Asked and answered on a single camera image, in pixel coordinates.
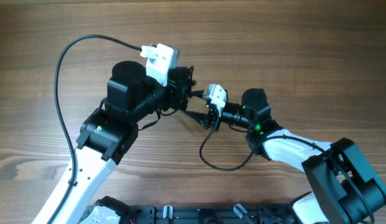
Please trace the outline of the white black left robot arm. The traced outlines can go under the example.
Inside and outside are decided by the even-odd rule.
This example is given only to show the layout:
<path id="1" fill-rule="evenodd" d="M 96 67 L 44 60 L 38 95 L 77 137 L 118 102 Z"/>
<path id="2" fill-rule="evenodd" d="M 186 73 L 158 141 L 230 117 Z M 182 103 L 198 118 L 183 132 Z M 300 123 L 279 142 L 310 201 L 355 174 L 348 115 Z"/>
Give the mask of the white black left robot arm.
<path id="1" fill-rule="evenodd" d="M 195 84 L 193 71 L 193 67 L 170 68 L 162 86 L 148 67 L 133 61 L 117 63 L 106 98 L 83 122 L 67 170 L 34 223 L 77 223 L 138 138 L 138 122 L 161 110 L 187 108 L 187 96 Z"/>

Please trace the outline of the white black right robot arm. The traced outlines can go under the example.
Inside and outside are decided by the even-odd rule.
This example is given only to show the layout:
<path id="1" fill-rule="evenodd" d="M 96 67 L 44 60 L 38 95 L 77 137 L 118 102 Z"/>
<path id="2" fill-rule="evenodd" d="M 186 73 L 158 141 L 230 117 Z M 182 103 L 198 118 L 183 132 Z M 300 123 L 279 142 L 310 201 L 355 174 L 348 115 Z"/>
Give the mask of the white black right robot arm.
<path id="1" fill-rule="evenodd" d="M 205 129 L 238 126 L 252 154 L 305 173 L 311 191 L 293 201 L 289 222 L 374 223 L 374 212 L 386 205 L 386 185 L 352 140 L 321 142 L 291 133 L 271 117 L 264 90 L 246 90 L 240 104 L 229 102 L 219 85 L 188 96 L 207 102 L 207 114 L 187 112 Z"/>

